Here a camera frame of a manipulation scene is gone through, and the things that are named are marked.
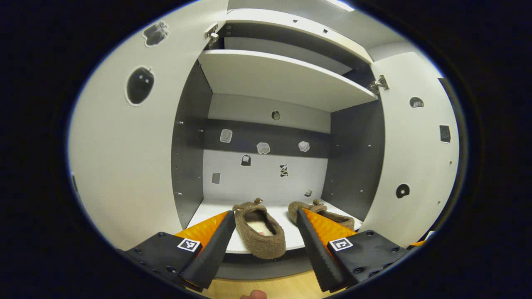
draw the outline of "finger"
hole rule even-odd
[[[258,289],[254,289],[253,291],[251,291],[250,299],[267,299],[267,297],[265,292]]]

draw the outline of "fuzzy slipper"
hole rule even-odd
[[[253,203],[233,206],[236,229],[253,255],[276,259],[286,251],[285,231],[266,208],[259,205],[261,202],[262,199],[257,198]]]
[[[297,223],[297,209],[300,207],[310,210],[316,214],[322,215],[323,217],[329,218],[330,220],[339,223],[350,230],[355,228],[355,220],[352,217],[342,216],[335,213],[327,212],[327,207],[320,203],[318,200],[314,200],[312,205],[308,205],[303,202],[292,202],[288,206],[288,215],[293,223]]]

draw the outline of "orange gripper pad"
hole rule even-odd
[[[322,215],[316,214],[307,209],[303,209],[303,211],[305,212],[310,223],[312,224],[312,227],[316,231],[316,234],[320,238],[321,243],[330,256],[333,255],[329,251],[329,248],[327,248],[327,243],[329,243],[329,241],[356,235],[356,231],[350,230],[345,226],[330,220],[329,218],[323,217]]]
[[[211,237],[214,232],[220,227],[220,224],[222,223],[222,220],[226,217],[227,213],[229,213],[229,211],[218,214],[214,217],[210,217],[207,220],[204,220],[194,226],[191,226],[177,233],[176,236],[191,239],[194,241],[200,241],[202,245],[201,251],[203,251],[205,247],[207,247],[207,244],[211,240]]]

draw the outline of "sticker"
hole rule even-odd
[[[298,146],[300,148],[300,151],[302,151],[302,152],[306,152],[306,151],[310,150],[310,143],[308,143],[306,141],[301,141]]]
[[[329,243],[332,245],[335,251],[344,250],[346,248],[353,246],[353,244],[351,244],[351,242],[349,242],[349,240],[346,238],[332,240]]]
[[[194,241],[194,240],[185,238],[183,239],[183,241],[181,241],[181,243],[179,243],[179,245],[177,245],[177,247],[194,252],[196,251],[196,248],[198,248],[199,245],[200,245],[199,241]]]
[[[287,177],[288,176],[288,164],[279,165],[281,168],[281,177]]]
[[[395,195],[397,198],[403,198],[403,196],[410,194],[410,187],[407,184],[400,184],[397,190],[395,191]]]
[[[425,107],[425,104],[423,103],[423,100],[415,96],[410,99],[410,106],[416,109]]]
[[[151,25],[148,29],[142,32],[142,36],[146,39],[146,47],[155,47],[164,40],[168,34],[168,25],[162,20]]]
[[[251,166],[251,157],[249,155],[243,155],[242,161],[240,162],[242,166]]]
[[[211,183],[219,185],[221,176],[222,176],[222,174],[219,173],[219,172],[213,173],[212,177],[211,177]]]
[[[439,140],[445,143],[451,143],[451,131],[449,126],[444,124],[439,125]]]
[[[231,142],[231,138],[232,138],[232,131],[229,129],[223,129],[222,133],[220,134],[220,141],[229,143]]]
[[[281,114],[279,113],[279,111],[273,111],[271,113],[271,118],[273,118],[273,120],[280,120],[281,119]]]
[[[124,86],[126,101],[131,106],[140,106],[148,98],[155,84],[155,74],[151,67],[137,66],[129,74]]]
[[[266,142],[259,142],[257,144],[257,151],[259,154],[268,154],[270,152],[270,145]]]

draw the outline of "screw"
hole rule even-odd
[[[177,273],[177,270],[172,266],[167,266],[167,271],[172,273]]]

